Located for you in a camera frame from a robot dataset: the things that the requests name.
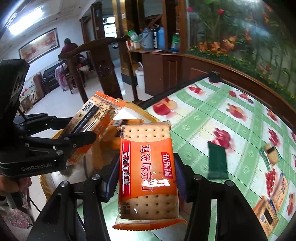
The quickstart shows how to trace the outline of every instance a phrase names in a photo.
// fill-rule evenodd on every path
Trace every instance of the green and white tablecloth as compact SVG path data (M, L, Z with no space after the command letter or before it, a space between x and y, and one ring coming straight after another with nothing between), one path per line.
M291 129L256 99L227 84L210 83L208 78L173 93L163 101L166 107L172 106L171 111L151 106L147 112L160 121L171 121L173 150L179 153L183 163L190 165L195 173L207 177L207 141L215 142L217 129L230 135L229 143L225 144L228 147L226 156L229 179L235 182L252 208L261 196L268 196L265 177L267 168L259 149L265 143L275 140L271 134L276 135L276 148L283 158L275 166L276 175L282 172L285 174L289 189L277 213L279 222L268 237L269 240L275 240L295 212L295 204L292 212L288 214L287 211L288 205L291 205L290 194L296 194L296 137ZM155 110L166 115L158 115ZM111 240L117 240L123 235L129 240L184 239L186 225L182 223L147 232L114 230L112 226L118 214L118 195L102 205ZM215 200L212 201L211 216L208 240L212 241L216 230Z

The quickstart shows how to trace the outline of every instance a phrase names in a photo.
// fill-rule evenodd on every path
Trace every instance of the white bucket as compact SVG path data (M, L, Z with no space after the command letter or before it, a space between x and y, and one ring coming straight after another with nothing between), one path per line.
M139 62L139 65L141 67L138 67L135 70L136 76L137 76L137 82L140 89L145 89L145 80L144 80L144 69L141 62Z

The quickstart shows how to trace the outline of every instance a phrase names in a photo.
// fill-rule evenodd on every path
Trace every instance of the hand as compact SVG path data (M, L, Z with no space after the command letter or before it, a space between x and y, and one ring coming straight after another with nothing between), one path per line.
M0 175L0 195L5 196L5 192L12 193L21 191L27 195L28 187L32 185L30 177L23 177L20 179L19 184L11 181L8 177Z

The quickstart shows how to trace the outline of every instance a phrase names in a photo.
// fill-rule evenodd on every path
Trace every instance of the black sofa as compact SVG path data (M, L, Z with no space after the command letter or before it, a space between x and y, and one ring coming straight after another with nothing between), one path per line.
M55 69L60 65L61 63L57 63L53 67L50 67L49 69L44 71L42 86L45 94L48 94L50 91L54 90L56 87L59 86L58 81L55 79Z

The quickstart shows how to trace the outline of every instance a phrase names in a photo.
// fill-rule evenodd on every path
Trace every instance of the flower mural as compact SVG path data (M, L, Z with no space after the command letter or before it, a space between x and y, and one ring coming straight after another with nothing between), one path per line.
M238 69L296 109L296 46L262 0L193 0L187 6L188 52Z

